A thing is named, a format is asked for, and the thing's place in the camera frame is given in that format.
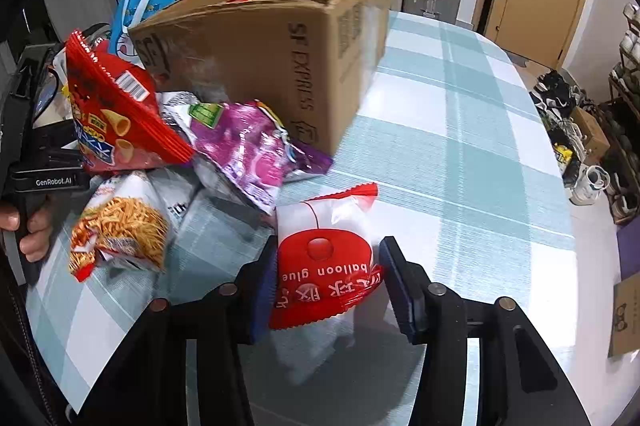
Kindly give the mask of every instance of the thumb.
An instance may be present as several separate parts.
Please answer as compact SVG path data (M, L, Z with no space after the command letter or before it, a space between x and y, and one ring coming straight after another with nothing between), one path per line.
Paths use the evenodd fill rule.
M18 210L6 202L0 202L0 229L16 231L20 225Z

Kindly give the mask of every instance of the tablecloth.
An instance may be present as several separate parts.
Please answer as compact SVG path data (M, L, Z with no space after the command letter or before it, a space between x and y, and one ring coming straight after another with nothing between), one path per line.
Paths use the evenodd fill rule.
M379 238L395 236L407 260L462 297L513 297L567 369L577 319L567 201L545 129L498 46L463 28L392 13L385 56L333 168L287 184L279 202L369 181L380 187L370 212ZM200 190L167 253L166 274L96 269L81 284L66 265L83 202L27 299L36 344L76 411L152 298L202 297L254 260L271 233L254 210ZM341 316L272 331L241 347L241 356L259 425L404 425L424 347L399 333L380 287ZM469 425L478 363L470 342Z

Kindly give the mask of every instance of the white ribbon handle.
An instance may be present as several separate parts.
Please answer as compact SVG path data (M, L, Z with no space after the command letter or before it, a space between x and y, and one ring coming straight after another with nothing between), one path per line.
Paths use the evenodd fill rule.
M140 3L138 3L138 6L136 7L136 11L133 13L133 17L131 19L129 27L135 27L138 23L140 23L140 21L142 21L142 16L145 14L146 7L149 5L150 1L151 0L140 0ZM122 6L122 33L123 34L129 33L129 31L127 30L129 27L127 27L127 25L124 24L124 16L125 16L125 13L127 12L127 6L129 6L129 0L124 0L124 5Z

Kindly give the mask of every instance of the barcode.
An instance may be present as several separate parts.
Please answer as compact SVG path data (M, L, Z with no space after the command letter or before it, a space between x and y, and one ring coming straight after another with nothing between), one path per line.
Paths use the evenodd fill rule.
M142 86L140 81L130 72L125 72L119 76L116 79L116 84L138 102L144 101L146 96L149 95L148 89Z

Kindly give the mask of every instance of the small cardboard box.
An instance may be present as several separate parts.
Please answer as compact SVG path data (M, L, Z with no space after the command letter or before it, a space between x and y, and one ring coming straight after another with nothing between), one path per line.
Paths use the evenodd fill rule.
M178 0L129 30L161 91L259 99L333 154L385 49L390 0Z
M640 272L614 287L609 357L640 348Z
M571 118L580 128L582 135L586 137L586 140L582 143L587 151L587 158L584 163L588 166L599 163L609 149L609 141L598 121L593 115L578 107L575 107L571 112Z

